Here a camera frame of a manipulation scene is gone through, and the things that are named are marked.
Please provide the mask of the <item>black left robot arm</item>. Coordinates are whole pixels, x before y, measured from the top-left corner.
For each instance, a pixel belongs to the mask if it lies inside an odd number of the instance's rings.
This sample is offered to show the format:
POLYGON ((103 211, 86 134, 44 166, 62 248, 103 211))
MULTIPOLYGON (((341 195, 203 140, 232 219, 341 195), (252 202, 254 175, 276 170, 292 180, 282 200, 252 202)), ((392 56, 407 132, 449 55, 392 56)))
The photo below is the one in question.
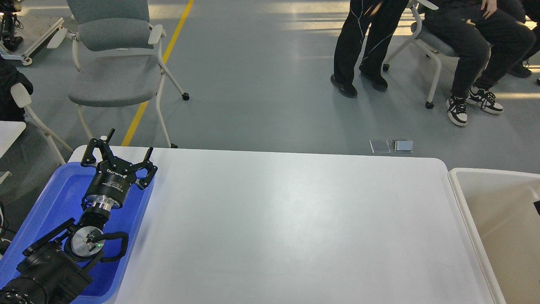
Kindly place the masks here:
POLYGON ((94 304, 118 287, 158 168, 152 147, 116 156, 113 133, 54 172, 1 260, 2 304, 94 304))

